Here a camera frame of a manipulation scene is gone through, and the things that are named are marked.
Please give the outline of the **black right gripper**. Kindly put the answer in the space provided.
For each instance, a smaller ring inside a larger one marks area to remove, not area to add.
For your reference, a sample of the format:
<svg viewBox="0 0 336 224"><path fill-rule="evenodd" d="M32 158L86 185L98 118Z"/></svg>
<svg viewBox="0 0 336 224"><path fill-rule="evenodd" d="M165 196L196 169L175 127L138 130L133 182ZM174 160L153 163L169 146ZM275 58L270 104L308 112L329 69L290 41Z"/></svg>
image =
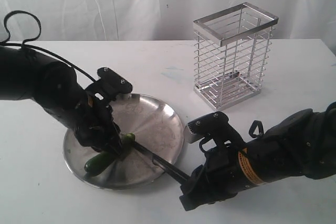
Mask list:
<svg viewBox="0 0 336 224"><path fill-rule="evenodd" d="M247 178L239 161L245 156L234 145L200 150L206 160L181 186L182 204L209 204L218 198L233 198L246 190Z"/></svg>

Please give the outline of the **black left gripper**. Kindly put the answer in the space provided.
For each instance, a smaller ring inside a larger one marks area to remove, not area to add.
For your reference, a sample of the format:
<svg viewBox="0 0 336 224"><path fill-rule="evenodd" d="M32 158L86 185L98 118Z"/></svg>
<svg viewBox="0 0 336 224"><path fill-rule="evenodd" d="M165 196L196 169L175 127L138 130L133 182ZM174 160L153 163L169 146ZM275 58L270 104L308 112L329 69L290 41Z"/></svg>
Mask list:
<svg viewBox="0 0 336 224"><path fill-rule="evenodd" d="M120 156L120 128L112 120L109 106L85 90L74 91L73 102L76 118L73 132L79 144Z"/></svg>

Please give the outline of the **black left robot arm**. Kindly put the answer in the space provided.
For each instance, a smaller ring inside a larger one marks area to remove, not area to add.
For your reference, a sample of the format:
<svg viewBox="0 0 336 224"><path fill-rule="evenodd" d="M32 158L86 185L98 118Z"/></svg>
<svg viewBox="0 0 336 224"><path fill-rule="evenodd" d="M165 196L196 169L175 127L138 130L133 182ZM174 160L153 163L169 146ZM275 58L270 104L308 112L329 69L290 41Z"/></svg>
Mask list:
<svg viewBox="0 0 336 224"><path fill-rule="evenodd" d="M82 88L74 68L33 49L1 46L1 100L33 100L81 146L115 157L122 144L109 102L117 94L104 79Z"/></svg>

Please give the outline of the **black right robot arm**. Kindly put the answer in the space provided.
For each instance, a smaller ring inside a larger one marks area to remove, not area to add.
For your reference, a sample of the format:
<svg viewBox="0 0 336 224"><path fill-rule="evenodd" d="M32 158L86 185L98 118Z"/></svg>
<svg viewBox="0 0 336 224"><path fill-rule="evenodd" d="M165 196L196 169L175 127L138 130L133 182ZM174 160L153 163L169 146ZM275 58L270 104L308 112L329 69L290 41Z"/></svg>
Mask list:
<svg viewBox="0 0 336 224"><path fill-rule="evenodd" d="M239 192L288 177L323 179L335 174L335 104L324 112L299 111L264 131L260 121L245 142L223 112L190 121L191 142L215 146L181 186L185 210L235 197Z"/></svg>

